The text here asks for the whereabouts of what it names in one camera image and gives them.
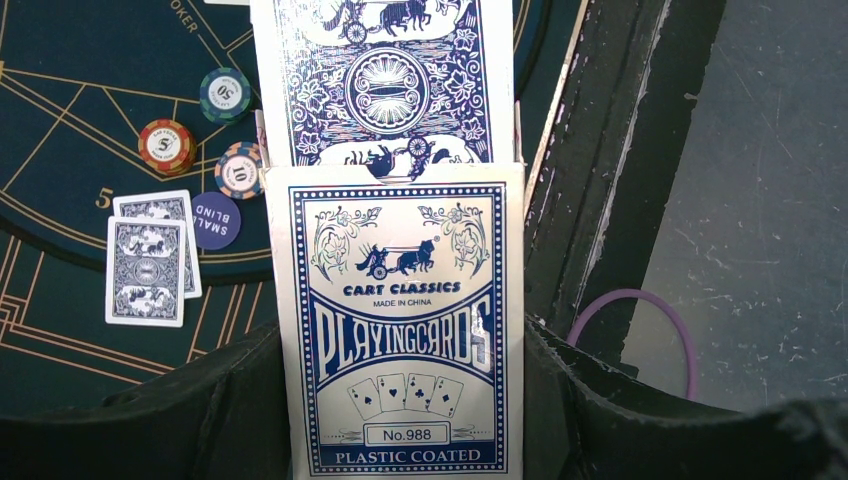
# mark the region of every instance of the white card border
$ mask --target white card border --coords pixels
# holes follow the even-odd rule
[[[141,219],[131,217],[109,217],[109,231],[107,235],[106,246],[106,323],[110,325],[134,325],[142,327],[173,327],[180,328],[183,326],[185,302],[182,298],[185,295],[183,290],[185,280],[185,266],[179,268],[177,273],[177,320],[153,320],[153,319],[127,319],[112,316],[112,308],[114,307],[114,269],[115,269],[115,224],[131,223],[136,225],[163,225],[177,227],[180,230],[181,236],[185,235],[186,225],[181,220],[164,220],[164,219]],[[185,260],[185,242],[180,242],[179,259]]]

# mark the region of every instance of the poker table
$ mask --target poker table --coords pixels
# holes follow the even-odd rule
[[[209,71],[244,72],[261,106],[247,8],[131,3],[0,0],[0,414],[96,405],[276,321],[260,197],[238,202],[235,242],[199,252],[204,295],[186,302],[182,328],[104,322],[112,199],[215,191],[220,155],[255,139],[252,118],[222,127],[203,117]],[[525,157],[542,137],[579,4],[513,1]],[[142,162],[139,131],[157,118],[195,137],[188,172],[164,177]]]

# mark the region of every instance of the concrete floor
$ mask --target concrete floor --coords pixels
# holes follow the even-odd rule
[[[699,401],[848,393],[848,2],[728,0],[643,289],[694,337]],[[640,302],[622,360],[683,395]]]

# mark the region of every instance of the blue border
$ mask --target blue border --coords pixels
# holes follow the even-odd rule
[[[504,291],[506,290],[504,279],[506,278],[506,248],[504,246],[504,237],[506,235],[506,204],[504,194],[506,193],[506,184],[504,182],[480,182],[467,184],[428,184],[426,186],[411,187],[405,186],[373,186],[373,187],[328,187],[328,186],[292,186],[289,187],[289,209],[292,213],[291,238],[294,239],[294,247],[292,250],[293,265],[297,265],[293,269],[295,292],[297,298],[300,299],[300,318],[298,322],[298,332],[300,337],[299,345],[300,352],[300,378],[303,396],[303,418],[304,429],[307,435],[309,444],[309,465],[312,475],[338,475],[346,473],[348,475],[372,475],[374,473],[383,473],[389,475],[397,474],[462,474],[462,473],[508,473],[507,468],[507,439],[509,438],[508,431],[508,408],[507,396],[504,392],[508,379],[505,375],[507,363],[507,353],[503,348],[504,337],[506,335],[506,325],[504,322],[504,312],[506,311],[506,299]],[[310,331],[310,315],[309,315],[309,269],[308,262],[308,242],[304,241],[304,224],[303,205],[305,202],[311,201],[327,201],[327,200],[370,200],[373,198],[438,198],[439,200],[446,199],[461,199],[468,197],[490,197],[491,198],[491,221],[492,221],[492,242],[494,255],[491,262],[491,275],[493,284],[493,297],[495,299],[494,306],[494,335],[493,341],[495,352],[495,418],[494,424],[497,427],[497,435],[495,436],[496,458],[495,463],[487,464],[470,464],[470,463],[454,463],[454,464],[417,464],[416,466],[368,466],[368,467],[327,467],[321,462],[321,446],[319,443],[318,432],[320,432],[320,415],[317,412],[315,405],[315,397],[317,384],[311,368],[312,355],[310,353],[309,338],[313,338]],[[462,444],[462,442],[452,442],[452,444]]]

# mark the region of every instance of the poker chip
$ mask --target poker chip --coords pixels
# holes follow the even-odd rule
[[[247,200],[264,192],[259,182],[260,168],[262,157],[258,145],[251,142],[234,144],[215,165],[215,183],[224,195]]]
[[[259,145],[253,142],[236,142],[227,147],[227,151],[229,152],[230,150],[238,150],[240,148],[244,148],[247,150],[256,150],[257,152],[259,151]]]
[[[250,82],[236,69],[221,67],[200,83],[200,109],[212,123],[232,125],[248,113],[253,92]]]
[[[138,152],[152,169],[172,176],[191,168],[197,146],[184,126],[173,120],[158,119],[142,129],[138,137]]]
[[[221,250],[235,241],[241,230],[241,213],[236,203],[218,192],[206,192],[191,200],[197,246]]]

